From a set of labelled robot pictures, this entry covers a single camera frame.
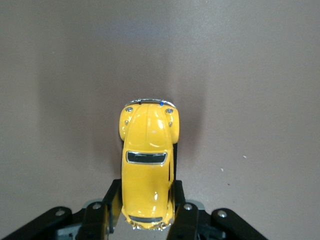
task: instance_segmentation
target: toy car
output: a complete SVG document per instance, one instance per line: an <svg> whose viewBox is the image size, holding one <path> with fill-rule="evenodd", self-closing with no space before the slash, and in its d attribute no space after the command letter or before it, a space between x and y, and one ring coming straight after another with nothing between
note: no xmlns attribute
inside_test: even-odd
<svg viewBox="0 0 320 240"><path fill-rule="evenodd" d="M133 228L162 230L173 222L173 146L179 130L179 112L168 101L137 99L121 112L122 213Z"/></svg>

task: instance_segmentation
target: yellow car body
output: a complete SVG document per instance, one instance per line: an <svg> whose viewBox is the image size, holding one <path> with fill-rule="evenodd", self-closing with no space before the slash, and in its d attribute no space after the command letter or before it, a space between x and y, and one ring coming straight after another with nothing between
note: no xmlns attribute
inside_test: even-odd
<svg viewBox="0 0 320 240"><path fill-rule="evenodd" d="M121 112L122 213L133 228L161 230L173 222L170 189L179 127L179 112L167 101L138 99Z"/></svg>

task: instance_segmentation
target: bolt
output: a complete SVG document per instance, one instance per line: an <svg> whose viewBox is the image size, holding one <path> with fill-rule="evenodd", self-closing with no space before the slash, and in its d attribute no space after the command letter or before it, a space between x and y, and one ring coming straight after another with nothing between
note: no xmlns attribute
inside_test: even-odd
<svg viewBox="0 0 320 240"><path fill-rule="evenodd" d="M57 211L57 212L55 213L55 215L56 215L57 217L62 216L63 214L65 214L65 211L62 210L62 209L59 209L59 211Z"/></svg>
<svg viewBox="0 0 320 240"><path fill-rule="evenodd" d="M172 114L172 113L174 112L174 110L173 110L172 108L167 108L167 109L165 110L165 112L166 112L167 114Z"/></svg>
<svg viewBox="0 0 320 240"><path fill-rule="evenodd" d="M225 211L223 211L223 210L219 210L218 211L218 215L221 218L226 218L228 216L227 213Z"/></svg>
<svg viewBox="0 0 320 240"><path fill-rule="evenodd" d="M100 203L96 203L95 205L92 206L93 209L99 209L101 208L101 204Z"/></svg>
<svg viewBox="0 0 320 240"><path fill-rule="evenodd" d="M128 106L126 109L125 109L127 112L132 112L133 108Z"/></svg>
<svg viewBox="0 0 320 240"><path fill-rule="evenodd" d="M192 205L190 203L186 203L184 206L184 209L190 211L192 209Z"/></svg>

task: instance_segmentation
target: windshield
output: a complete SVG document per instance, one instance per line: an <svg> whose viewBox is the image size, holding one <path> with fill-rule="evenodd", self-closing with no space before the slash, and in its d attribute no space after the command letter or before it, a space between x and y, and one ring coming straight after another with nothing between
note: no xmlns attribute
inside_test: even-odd
<svg viewBox="0 0 320 240"><path fill-rule="evenodd" d="M126 152L126 160L131 164L163 164L167 154L162 153L141 153L134 151Z"/></svg>

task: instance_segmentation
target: yellow toy car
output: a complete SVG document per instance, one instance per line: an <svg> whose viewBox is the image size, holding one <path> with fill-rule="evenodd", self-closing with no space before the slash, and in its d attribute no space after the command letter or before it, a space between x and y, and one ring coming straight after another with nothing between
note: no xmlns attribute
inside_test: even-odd
<svg viewBox="0 0 320 240"><path fill-rule="evenodd" d="M173 146L179 130L179 112L168 101L138 99L121 112L122 213L133 228L162 230L173 222Z"/></svg>

